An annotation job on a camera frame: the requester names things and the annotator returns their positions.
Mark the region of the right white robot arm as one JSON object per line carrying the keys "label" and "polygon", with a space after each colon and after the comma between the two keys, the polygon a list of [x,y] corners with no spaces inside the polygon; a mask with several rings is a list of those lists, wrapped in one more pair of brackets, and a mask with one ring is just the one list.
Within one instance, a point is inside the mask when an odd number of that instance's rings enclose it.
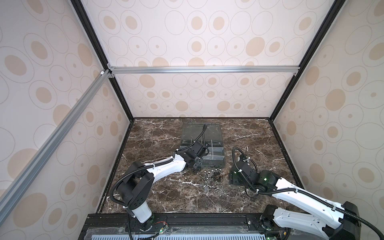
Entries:
{"label": "right white robot arm", "polygon": [[244,186],[258,195],[272,196],[303,210],[303,213],[297,213],[267,205],[259,220],[266,231],[289,228],[325,240],[360,239],[358,208],[350,202],[340,204],[323,199],[271,171],[257,172],[246,161],[234,163],[229,178],[230,184]]}

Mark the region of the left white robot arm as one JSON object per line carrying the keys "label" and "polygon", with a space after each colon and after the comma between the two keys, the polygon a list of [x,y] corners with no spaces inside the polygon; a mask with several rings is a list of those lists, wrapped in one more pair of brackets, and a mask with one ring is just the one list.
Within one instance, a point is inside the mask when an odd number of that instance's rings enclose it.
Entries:
{"label": "left white robot arm", "polygon": [[147,164],[135,161],[111,186],[110,200],[123,206],[127,213],[136,218],[139,223],[146,224],[153,218],[147,203],[153,184],[169,175],[182,172],[186,167],[199,168],[203,157],[209,152],[206,145],[195,141],[185,148],[177,149],[166,159]]}

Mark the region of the clear plastic organizer box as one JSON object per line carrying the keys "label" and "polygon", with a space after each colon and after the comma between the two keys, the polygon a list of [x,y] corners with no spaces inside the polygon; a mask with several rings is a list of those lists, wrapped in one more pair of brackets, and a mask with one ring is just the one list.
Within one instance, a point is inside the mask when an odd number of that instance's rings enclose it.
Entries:
{"label": "clear plastic organizer box", "polygon": [[183,148],[200,142],[206,145],[210,152],[203,157],[201,168],[223,168],[226,165],[222,129],[213,123],[184,123],[182,128],[179,154],[183,156]]}

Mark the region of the black base frame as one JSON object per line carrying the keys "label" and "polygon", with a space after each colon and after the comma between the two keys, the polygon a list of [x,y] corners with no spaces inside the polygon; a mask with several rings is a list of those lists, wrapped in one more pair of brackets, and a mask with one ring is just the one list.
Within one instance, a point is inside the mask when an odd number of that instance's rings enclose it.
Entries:
{"label": "black base frame", "polygon": [[318,240],[299,230],[265,230],[260,214],[155,214],[141,224],[128,214],[91,214],[80,240]]}

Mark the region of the horizontal aluminium rail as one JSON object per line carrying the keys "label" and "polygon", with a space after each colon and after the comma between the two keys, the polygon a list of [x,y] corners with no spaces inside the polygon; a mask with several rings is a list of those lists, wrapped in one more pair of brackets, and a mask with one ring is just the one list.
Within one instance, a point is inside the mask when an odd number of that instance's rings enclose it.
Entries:
{"label": "horizontal aluminium rail", "polygon": [[113,74],[297,73],[299,66],[111,67]]}

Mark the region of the diagonal aluminium rail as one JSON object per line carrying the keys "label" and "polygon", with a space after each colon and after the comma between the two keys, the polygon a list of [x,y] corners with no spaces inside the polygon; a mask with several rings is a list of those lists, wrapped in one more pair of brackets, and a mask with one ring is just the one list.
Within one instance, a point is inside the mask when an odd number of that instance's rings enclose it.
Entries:
{"label": "diagonal aluminium rail", "polygon": [[10,185],[4,196],[1,198],[1,225],[4,224],[5,220],[21,200],[22,196],[58,148],[59,144],[63,141],[69,130],[71,130],[85,108],[94,98],[104,81],[110,77],[111,72],[111,70],[105,69],[103,70],[103,73],[94,80],[73,108],[70,109],[55,131],[53,131],[42,147],[36,152],[23,171]]}

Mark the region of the left black corner post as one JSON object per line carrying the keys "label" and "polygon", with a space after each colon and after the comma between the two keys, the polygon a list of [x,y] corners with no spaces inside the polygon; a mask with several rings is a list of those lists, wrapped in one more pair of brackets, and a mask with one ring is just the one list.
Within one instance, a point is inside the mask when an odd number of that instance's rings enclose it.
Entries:
{"label": "left black corner post", "polygon": [[[96,32],[92,26],[92,23],[90,21],[90,18],[88,17],[88,14],[86,13],[86,9],[82,3],[82,1],[80,0],[71,0],[71,4],[72,6],[74,7],[74,10],[76,12],[76,15],[77,17],[79,18],[82,26],[83,26],[83,29],[88,37],[88,39],[90,40],[90,43],[97,55],[97,58],[99,60],[99,62],[101,63],[102,67],[104,70],[111,70],[112,68],[109,66],[109,61],[106,57],[106,54],[103,50],[103,47],[99,41],[99,38],[97,37],[96,35]],[[124,98],[124,95],[123,95],[123,92],[122,92],[122,89],[116,79],[116,77],[114,77],[112,75],[112,77],[109,78],[110,80],[110,83],[118,97],[118,100],[119,102],[121,103],[122,107],[123,107],[123,110],[125,111],[128,119],[130,122],[132,122],[135,118],[133,117],[133,114],[127,104],[127,101],[126,99]]]}

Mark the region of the black corner post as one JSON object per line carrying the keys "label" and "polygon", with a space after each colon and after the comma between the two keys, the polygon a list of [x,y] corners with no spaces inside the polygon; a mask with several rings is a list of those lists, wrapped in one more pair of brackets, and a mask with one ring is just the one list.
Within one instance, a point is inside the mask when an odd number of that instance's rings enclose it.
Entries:
{"label": "black corner post", "polygon": [[[76,15],[77,17],[79,18],[82,26],[83,26],[83,29],[88,37],[88,39],[90,40],[90,43],[97,55],[97,58],[99,60],[99,62],[101,63],[102,67],[104,70],[111,70],[112,68],[109,66],[109,61],[106,57],[106,54],[103,50],[103,47],[99,41],[99,38],[97,37],[96,35],[96,32],[92,26],[92,23],[90,21],[90,18],[88,17],[88,14],[86,13],[86,9],[82,3],[82,1],[80,0],[71,0],[71,4],[72,6],[74,7],[74,10],[76,12]],[[133,114],[127,104],[127,101],[126,99],[124,98],[124,95],[123,95],[123,92],[122,92],[122,89],[116,79],[116,77],[114,77],[112,75],[112,77],[109,78],[110,80],[110,83],[118,97],[118,100],[119,102],[121,103],[122,107],[123,107],[123,110],[125,111],[128,119],[130,122],[132,122],[135,118],[133,117]]]}
{"label": "black corner post", "polygon": [[270,123],[273,123],[275,119],[277,118],[278,114],[280,113],[281,109],[283,108],[285,102],[287,101],[288,97],[290,96],[291,92],[295,88],[297,82],[299,81],[301,75],[304,73],[304,70],[310,63],[312,57],[315,55],[315,52],[318,50],[320,44],[324,40],[326,34],[330,30],[332,24],[336,20],[338,14],[340,13],[341,9],[345,5],[347,1],[346,0],[336,0],[331,5],[330,10],[326,14],[324,20],[321,22],[321,25],[316,32],[316,35],[314,39],[312,40],[311,44],[309,45],[309,48],[307,49],[306,53],[304,54],[303,59],[301,60],[299,64],[299,70],[296,74],[293,75],[291,80],[289,81],[288,86],[286,87],[285,91],[283,92],[283,95],[281,96],[277,106],[273,110],[269,120]]}

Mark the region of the right black corner post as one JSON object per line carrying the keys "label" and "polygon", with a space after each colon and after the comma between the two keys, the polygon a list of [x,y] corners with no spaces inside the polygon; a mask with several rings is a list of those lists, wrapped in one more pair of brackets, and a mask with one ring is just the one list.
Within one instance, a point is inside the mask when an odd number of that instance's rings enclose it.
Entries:
{"label": "right black corner post", "polygon": [[318,50],[320,44],[324,40],[326,34],[330,30],[332,24],[336,20],[338,14],[340,13],[341,9],[345,5],[347,1],[346,0],[336,0],[331,5],[330,10],[326,14],[324,20],[321,22],[321,25],[316,32],[316,35],[314,39],[312,40],[311,44],[309,45],[309,48],[307,49],[306,53],[304,54],[303,59],[301,60],[299,64],[299,70],[296,74],[293,75],[291,80],[289,81],[288,86],[286,87],[285,91],[283,92],[283,95],[281,96],[277,106],[273,110],[269,120],[270,123],[273,123],[275,119],[277,118],[278,114],[280,113],[281,109],[283,108],[285,102],[287,101],[288,97],[290,96],[291,92],[295,88],[297,82],[299,81],[301,75],[304,73],[304,70],[310,63],[312,57],[315,55],[315,52]]}

